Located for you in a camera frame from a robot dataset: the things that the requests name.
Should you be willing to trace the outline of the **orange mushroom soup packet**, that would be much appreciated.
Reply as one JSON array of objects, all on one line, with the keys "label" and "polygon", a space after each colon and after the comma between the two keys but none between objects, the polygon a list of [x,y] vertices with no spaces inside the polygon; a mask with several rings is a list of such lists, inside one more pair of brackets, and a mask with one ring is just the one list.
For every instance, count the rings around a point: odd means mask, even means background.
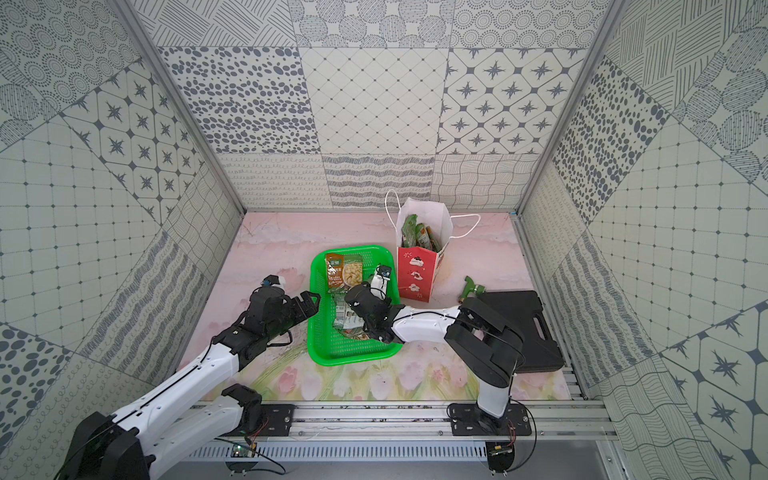
[{"label": "orange mushroom soup packet", "polygon": [[347,292],[363,282],[364,262],[361,255],[328,253],[325,263],[329,293]]}]

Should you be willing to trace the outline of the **orange sauce packet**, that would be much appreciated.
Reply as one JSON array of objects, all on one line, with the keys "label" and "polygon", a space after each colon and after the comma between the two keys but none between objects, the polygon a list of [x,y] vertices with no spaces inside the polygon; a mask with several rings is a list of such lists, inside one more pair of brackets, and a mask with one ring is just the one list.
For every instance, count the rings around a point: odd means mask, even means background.
[{"label": "orange sauce packet", "polygon": [[416,226],[416,241],[420,248],[435,251],[435,247],[432,241],[432,237],[429,233],[429,228],[423,223],[419,223]]}]

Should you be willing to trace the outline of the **green noodle sauce packet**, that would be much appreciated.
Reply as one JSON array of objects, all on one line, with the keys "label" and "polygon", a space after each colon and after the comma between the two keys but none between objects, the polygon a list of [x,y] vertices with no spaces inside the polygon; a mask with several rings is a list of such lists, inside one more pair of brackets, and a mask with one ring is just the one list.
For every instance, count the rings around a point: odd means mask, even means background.
[{"label": "green noodle sauce packet", "polygon": [[410,214],[405,218],[401,227],[402,248],[413,248],[418,245],[417,224],[418,217],[416,214]]}]

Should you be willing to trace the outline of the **white red paper bag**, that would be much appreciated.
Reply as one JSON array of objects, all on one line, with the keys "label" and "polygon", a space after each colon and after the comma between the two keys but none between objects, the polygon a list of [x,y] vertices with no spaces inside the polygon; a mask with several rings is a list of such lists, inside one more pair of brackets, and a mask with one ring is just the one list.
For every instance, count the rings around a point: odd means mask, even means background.
[{"label": "white red paper bag", "polygon": [[403,299],[430,302],[447,246],[472,233],[479,214],[452,215],[440,202],[406,198],[389,189],[385,211],[395,230],[397,289]]}]

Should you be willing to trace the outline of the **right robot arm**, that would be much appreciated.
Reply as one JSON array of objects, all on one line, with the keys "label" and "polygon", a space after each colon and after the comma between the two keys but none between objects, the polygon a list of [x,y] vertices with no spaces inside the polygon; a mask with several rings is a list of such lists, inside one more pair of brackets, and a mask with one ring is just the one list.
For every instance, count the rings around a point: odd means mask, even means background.
[{"label": "right robot arm", "polygon": [[478,378],[477,408],[489,418],[504,416],[514,375],[526,357],[524,334],[501,313],[476,297],[447,309],[416,309],[393,303],[368,283],[351,288],[344,301],[374,340],[451,347]]}]

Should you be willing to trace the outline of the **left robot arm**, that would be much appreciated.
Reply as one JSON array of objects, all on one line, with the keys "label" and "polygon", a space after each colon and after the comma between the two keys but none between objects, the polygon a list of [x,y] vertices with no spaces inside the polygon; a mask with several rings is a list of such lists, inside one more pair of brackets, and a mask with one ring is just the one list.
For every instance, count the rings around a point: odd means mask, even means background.
[{"label": "left robot arm", "polygon": [[197,448],[229,432],[249,435],[265,424],[262,397],[240,384],[213,404],[190,408],[234,377],[278,337],[315,316],[321,297],[291,298],[269,276],[238,318],[214,335],[184,368],[137,400],[106,415],[95,412],[76,427],[58,479],[158,479]]}]

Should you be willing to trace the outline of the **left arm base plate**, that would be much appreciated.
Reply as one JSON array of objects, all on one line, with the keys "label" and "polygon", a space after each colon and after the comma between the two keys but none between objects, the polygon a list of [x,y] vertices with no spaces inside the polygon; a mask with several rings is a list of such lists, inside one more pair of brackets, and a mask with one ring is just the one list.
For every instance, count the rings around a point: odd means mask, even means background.
[{"label": "left arm base plate", "polygon": [[290,435],[294,404],[258,404],[245,407],[237,432],[247,437],[287,437]]}]

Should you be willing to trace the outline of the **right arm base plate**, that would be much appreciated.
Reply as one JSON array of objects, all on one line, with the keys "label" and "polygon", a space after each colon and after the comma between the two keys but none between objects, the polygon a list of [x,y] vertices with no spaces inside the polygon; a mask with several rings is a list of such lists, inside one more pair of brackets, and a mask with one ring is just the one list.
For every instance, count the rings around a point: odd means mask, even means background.
[{"label": "right arm base plate", "polygon": [[530,436],[534,428],[526,407],[510,402],[501,417],[496,418],[476,404],[451,403],[446,409],[454,436]]}]

